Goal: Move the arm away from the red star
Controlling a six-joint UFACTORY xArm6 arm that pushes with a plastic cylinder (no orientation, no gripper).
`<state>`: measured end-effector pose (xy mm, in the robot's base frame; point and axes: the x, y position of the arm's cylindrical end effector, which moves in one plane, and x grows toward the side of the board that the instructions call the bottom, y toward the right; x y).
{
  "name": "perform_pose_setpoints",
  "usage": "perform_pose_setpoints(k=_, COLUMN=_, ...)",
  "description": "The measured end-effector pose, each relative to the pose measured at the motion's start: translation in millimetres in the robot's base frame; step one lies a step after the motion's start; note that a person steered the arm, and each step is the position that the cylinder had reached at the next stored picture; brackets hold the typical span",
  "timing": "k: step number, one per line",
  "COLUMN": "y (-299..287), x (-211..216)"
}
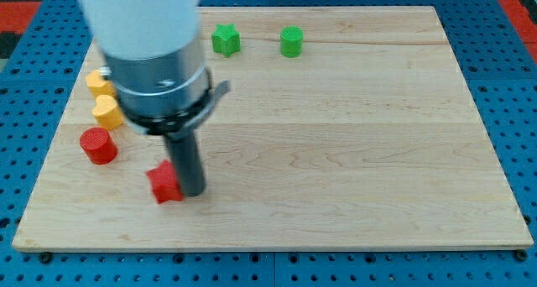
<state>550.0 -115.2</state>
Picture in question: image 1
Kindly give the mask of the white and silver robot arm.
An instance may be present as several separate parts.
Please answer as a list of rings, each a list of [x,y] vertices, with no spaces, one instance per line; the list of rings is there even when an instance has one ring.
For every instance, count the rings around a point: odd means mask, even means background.
[[[211,84],[200,0],[78,1],[138,131],[179,138],[206,120],[228,86]]]

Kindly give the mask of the yellow block behind arm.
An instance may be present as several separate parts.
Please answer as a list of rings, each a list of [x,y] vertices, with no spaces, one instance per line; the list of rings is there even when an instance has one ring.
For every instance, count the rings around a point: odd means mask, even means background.
[[[86,76],[86,86],[94,98],[101,95],[117,96],[113,82],[105,80],[99,70],[93,70]]]

